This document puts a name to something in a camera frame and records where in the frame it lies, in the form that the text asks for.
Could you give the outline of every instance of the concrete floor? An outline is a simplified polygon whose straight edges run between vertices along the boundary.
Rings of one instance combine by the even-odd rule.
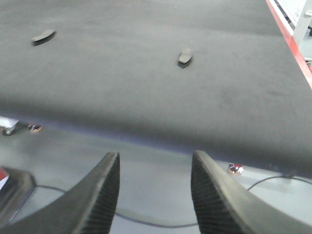
[[[196,223],[190,193],[191,155],[90,135],[44,128],[32,134],[26,129],[0,136],[0,161],[4,166],[30,171],[37,183],[69,190],[107,153],[121,155],[121,184],[117,213],[165,226]],[[218,162],[227,170],[227,162]],[[270,171],[244,166],[234,178],[245,188],[269,176]],[[269,180],[251,192],[273,206],[312,224],[309,202],[312,186],[300,181]],[[37,188],[17,214],[17,221],[61,196],[58,191]],[[111,233],[199,233],[198,226],[160,228],[115,216]]]

